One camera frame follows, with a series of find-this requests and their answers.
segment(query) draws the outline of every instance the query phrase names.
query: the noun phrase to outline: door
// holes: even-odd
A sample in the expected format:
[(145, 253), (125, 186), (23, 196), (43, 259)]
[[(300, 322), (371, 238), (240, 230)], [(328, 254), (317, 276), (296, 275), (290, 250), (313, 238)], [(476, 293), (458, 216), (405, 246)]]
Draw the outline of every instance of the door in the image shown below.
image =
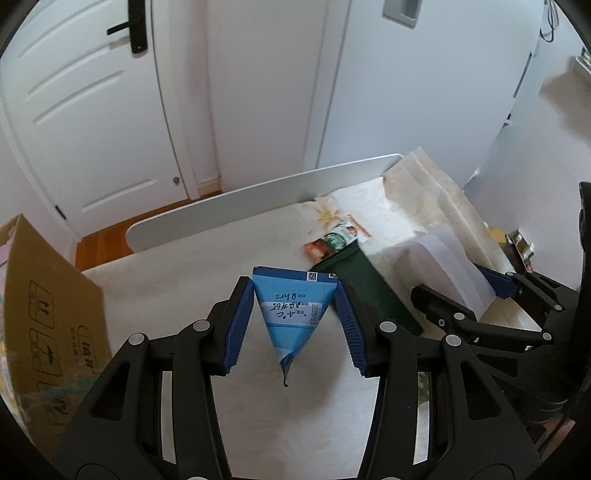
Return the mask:
[(352, 0), (319, 166), (420, 145), (464, 185), (515, 102), (544, 2), (423, 0), (414, 29), (383, 8)]
[(148, 48), (132, 54), (127, 0), (41, 0), (0, 59), (20, 153), (81, 236), (187, 198)]

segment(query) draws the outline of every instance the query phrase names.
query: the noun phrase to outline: wooden floor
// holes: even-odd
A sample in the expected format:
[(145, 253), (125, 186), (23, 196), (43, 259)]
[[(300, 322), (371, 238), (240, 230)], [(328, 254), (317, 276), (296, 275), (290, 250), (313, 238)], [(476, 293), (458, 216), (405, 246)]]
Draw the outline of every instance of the wooden floor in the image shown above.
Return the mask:
[[(199, 200), (213, 197), (220, 193), (221, 192), (214, 192), (209, 195), (204, 195)], [(80, 242), (76, 248), (76, 268), (80, 271), (88, 270), (89, 268), (131, 255), (133, 252), (125, 243), (125, 232), (130, 226), (140, 220), (168, 212), (169, 210), (174, 210), (175, 208), (193, 202), (196, 202), (196, 200), (183, 200), (182, 202), (173, 203), (172, 205), (153, 210), (152, 212), (143, 215), (138, 215), (137, 217), (130, 218), (124, 222), (107, 227), (100, 232), (84, 237), (82, 242)]]

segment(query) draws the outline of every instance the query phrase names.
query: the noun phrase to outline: white table edge board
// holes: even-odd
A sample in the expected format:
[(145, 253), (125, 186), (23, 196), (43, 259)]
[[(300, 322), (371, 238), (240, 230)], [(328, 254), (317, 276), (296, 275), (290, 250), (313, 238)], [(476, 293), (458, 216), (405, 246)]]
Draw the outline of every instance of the white table edge board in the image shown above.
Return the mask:
[(305, 171), (191, 203), (142, 220), (127, 230), (130, 249), (141, 252), (259, 213), (306, 202), (382, 176), (402, 159), (383, 155)]

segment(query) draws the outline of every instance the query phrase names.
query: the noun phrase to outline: black symbol on box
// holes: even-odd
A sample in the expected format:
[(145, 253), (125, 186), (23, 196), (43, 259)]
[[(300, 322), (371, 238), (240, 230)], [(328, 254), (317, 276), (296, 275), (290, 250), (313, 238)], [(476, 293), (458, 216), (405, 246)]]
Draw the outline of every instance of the black symbol on box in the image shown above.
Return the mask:
[(32, 328), (29, 330), (29, 342), (33, 364), (37, 371), (60, 377), (61, 365), (56, 339)]
[[(58, 385), (53, 385), (45, 382), (37, 382), (37, 390), (39, 392), (46, 392), (53, 388), (59, 388)], [(47, 420), (51, 425), (67, 425), (70, 421), (70, 416), (73, 413), (72, 405), (67, 397), (63, 395), (48, 394), (50, 398), (44, 398), (43, 409), (47, 413)]]
[(78, 327), (78, 351), (82, 356), (82, 364), (86, 368), (89, 368), (92, 372), (95, 372), (95, 343), (92, 340), (92, 335), (90, 334), (88, 328), (86, 328), (84, 325), (80, 325)]
[(48, 328), (56, 326), (53, 315), (53, 296), (31, 280), (29, 282), (29, 317)]

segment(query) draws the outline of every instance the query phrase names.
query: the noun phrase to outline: silver screw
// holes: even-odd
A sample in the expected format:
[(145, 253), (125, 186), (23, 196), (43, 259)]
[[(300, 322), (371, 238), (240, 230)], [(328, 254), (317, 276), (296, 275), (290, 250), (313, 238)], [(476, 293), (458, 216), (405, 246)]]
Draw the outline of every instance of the silver screw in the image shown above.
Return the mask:
[(210, 324), (207, 320), (198, 320), (193, 324), (193, 330), (196, 332), (204, 332), (209, 330)]
[(457, 335), (447, 335), (445, 341), (449, 346), (460, 346), (462, 344), (462, 339)]
[(396, 328), (397, 327), (394, 322), (382, 322), (379, 324), (379, 329), (386, 333), (394, 333)]
[(131, 337), (129, 337), (127, 339), (127, 341), (131, 344), (131, 345), (139, 345), (140, 343), (142, 343), (144, 341), (144, 334), (143, 333), (134, 333)]

